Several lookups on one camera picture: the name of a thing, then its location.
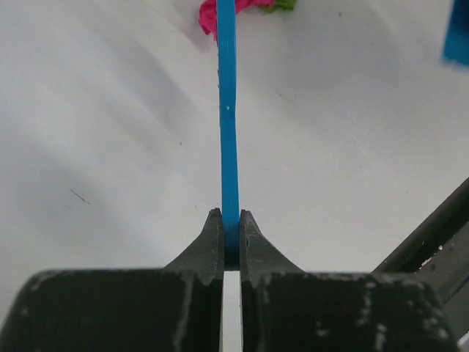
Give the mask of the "blue plastic dustpan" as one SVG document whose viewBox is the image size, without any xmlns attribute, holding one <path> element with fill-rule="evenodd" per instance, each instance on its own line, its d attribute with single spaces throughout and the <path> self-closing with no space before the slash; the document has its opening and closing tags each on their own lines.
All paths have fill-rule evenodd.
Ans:
<svg viewBox="0 0 469 352">
<path fill-rule="evenodd" d="M 468 68 L 469 1 L 453 0 L 442 51 L 444 62 Z"/>
</svg>

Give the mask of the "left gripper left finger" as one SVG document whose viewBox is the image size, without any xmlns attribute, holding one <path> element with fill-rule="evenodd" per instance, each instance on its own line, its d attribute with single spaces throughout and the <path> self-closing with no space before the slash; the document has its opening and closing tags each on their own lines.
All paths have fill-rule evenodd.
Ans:
<svg viewBox="0 0 469 352">
<path fill-rule="evenodd" d="M 61 269 L 33 275 L 1 327 L 3 351 L 219 351 L 221 212 L 163 268 Z"/>
</svg>

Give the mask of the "blue hand brush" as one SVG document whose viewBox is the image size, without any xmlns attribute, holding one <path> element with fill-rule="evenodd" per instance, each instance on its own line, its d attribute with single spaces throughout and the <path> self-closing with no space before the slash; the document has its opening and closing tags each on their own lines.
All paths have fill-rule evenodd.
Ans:
<svg viewBox="0 0 469 352">
<path fill-rule="evenodd" d="M 227 271 L 240 267 L 240 204 L 237 169 L 237 41 L 235 2 L 217 2 L 218 88 L 221 143 L 221 215 Z"/>
</svg>

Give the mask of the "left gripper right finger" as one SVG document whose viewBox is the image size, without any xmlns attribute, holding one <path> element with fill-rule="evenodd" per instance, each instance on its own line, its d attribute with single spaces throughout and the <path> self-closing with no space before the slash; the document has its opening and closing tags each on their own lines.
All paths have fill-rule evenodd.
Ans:
<svg viewBox="0 0 469 352">
<path fill-rule="evenodd" d="M 305 272 L 240 215 L 244 351 L 457 351 L 434 290 L 412 274 Z"/>
</svg>

